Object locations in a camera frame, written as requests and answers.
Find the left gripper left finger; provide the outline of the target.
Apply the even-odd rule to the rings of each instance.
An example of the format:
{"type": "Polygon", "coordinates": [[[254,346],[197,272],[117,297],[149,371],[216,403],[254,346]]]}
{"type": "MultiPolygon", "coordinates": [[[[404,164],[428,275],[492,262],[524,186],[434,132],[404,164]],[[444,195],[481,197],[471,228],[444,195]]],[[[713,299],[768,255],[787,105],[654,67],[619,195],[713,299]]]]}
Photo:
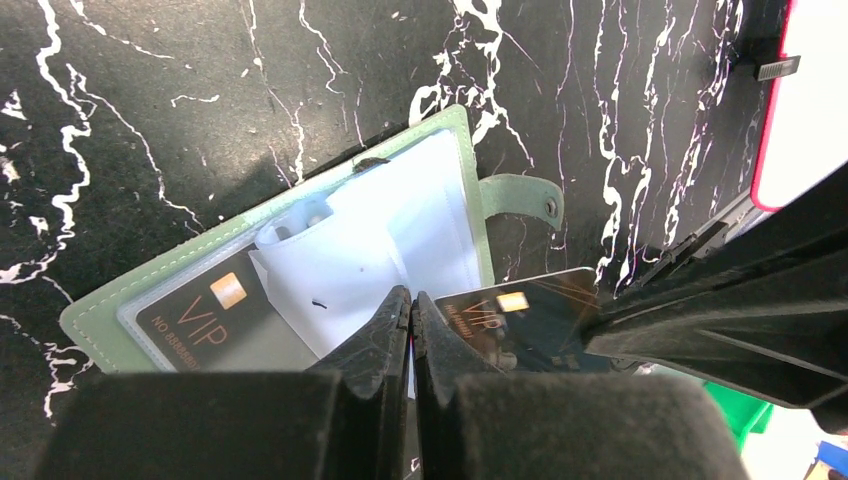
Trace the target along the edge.
{"type": "Polygon", "coordinates": [[[82,390],[37,479],[399,479],[409,291],[302,372],[112,375],[82,390]]]}

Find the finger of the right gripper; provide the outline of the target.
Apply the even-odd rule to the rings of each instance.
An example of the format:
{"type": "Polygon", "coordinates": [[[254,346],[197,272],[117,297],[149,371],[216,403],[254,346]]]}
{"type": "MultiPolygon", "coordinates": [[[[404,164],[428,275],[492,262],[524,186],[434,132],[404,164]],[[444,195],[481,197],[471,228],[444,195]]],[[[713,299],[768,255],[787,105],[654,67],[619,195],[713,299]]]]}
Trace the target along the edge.
{"type": "Polygon", "coordinates": [[[607,303],[588,352],[785,407],[847,407],[847,171],[712,255],[607,303]]]}

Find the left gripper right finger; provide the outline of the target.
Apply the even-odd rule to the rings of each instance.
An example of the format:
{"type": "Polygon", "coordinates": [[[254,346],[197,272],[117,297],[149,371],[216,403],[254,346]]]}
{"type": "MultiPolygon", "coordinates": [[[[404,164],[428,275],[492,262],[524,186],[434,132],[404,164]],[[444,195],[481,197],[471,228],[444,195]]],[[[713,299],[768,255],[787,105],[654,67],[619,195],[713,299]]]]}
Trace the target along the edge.
{"type": "Polygon", "coordinates": [[[673,376],[498,371],[420,293],[411,320],[426,479],[743,479],[721,411],[673,376]]]}

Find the green card holder wallet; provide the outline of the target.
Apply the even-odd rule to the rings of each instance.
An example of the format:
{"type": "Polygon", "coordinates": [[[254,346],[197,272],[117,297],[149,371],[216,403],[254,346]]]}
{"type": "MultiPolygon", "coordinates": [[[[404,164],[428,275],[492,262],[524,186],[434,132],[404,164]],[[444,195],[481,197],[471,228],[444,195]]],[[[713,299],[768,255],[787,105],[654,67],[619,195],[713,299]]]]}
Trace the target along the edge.
{"type": "Polygon", "coordinates": [[[555,183],[481,176],[454,105],[75,301],[68,337],[106,373],[160,369],[119,309],[219,251],[252,245],[267,299],[318,359],[350,338],[395,286],[433,298],[494,284],[486,222],[522,215],[560,229],[555,183]]]}

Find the black VIP credit card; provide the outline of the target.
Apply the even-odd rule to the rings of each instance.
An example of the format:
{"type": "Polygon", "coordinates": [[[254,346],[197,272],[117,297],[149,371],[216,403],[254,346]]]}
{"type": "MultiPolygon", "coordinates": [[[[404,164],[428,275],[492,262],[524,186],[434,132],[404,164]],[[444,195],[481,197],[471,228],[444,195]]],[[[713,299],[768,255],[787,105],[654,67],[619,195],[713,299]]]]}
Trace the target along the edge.
{"type": "Polygon", "coordinates": [[[225,249],[127,302],[119,319],[166,371],[298,371],[318,357],[267,299],[250,253],[225,249]]]}

